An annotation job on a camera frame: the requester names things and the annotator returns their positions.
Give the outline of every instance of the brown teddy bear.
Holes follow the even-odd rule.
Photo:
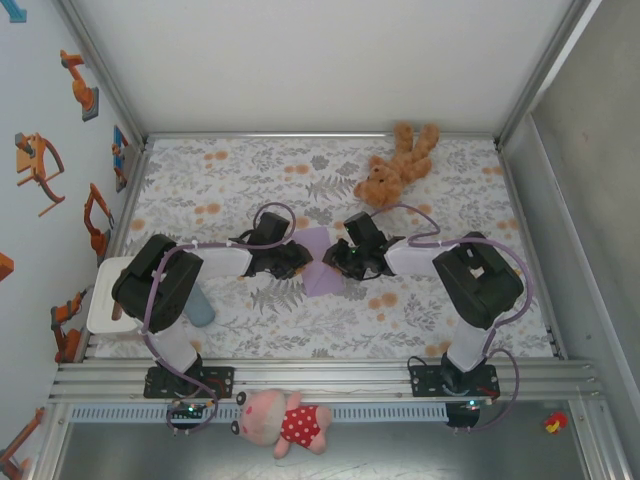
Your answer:
[[[397,203],[404,187],[431,171],[429,152],[440,138],[440,130],[432,123],[422,127],[415,146],[413,127],[400,122],[393,129],[396,138],[396,153],[385,162],[374,155],[369,160],[369,176],[356,185],[354,194],[372,207],[380,208]]]

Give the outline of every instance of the purple cloth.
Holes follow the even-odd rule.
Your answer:
[[[313,257],[313,261],[302,272],[302,283],[307,297],[319,297],[344,290],[342,275],[322,263],[325,252],[331,246],[329,230],[326,227],[296,230],[293,240],[309,250]]]

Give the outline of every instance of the red polka dot dress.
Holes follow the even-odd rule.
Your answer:
[[[300,406],[295,410],[287,410],[282,421],[280,435],[287,442],[297,443],[301,447],[308,448],[309,444],[320,433],[320,427],[316,421],[317,406]]]

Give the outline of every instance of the patterned mat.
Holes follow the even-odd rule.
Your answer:
[[[157,140],[126,240],[134,255],[154,233],[179,242],[225,240],[251,227],[270,201],[290,205],[298,226],[325,226],[332,240],[345,237],[344,221],[365,209],[353,188],[367,176],[373,154],[389,158],[390,138],[229,138]],[[493,143],[443,139],[432,152],[434,168],[409,186],[405,203],[430,213],[441,239],[479,230],[524,250]],[[376,217],[387,235],[429,227],[394,210]],[[182,318],[204,357],[405,358],[440,355],[457,314],[440,281],[382,277],[348,281],[339,295],[307,298],[299,277],[199,279],[216,310],[213,324],[197,329]],[[551,356],[537,299],[527,314],[502,328],[494,345],[518,356]],[[149,357],[138,338],[100,339],[98,357]]]

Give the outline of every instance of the pink plush toy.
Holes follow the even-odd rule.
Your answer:
[[[318,405],[300,405],[302,395],[292,393],[286,399],[280,390],[264,390],[249,397],[240,392],[238,405],[244,405],[240,421],[231,431],[260,446],[276,444],[275,458],[284,457],[291,443],[316,455],[327,449],[326,431],[331,425],[331,411]]]

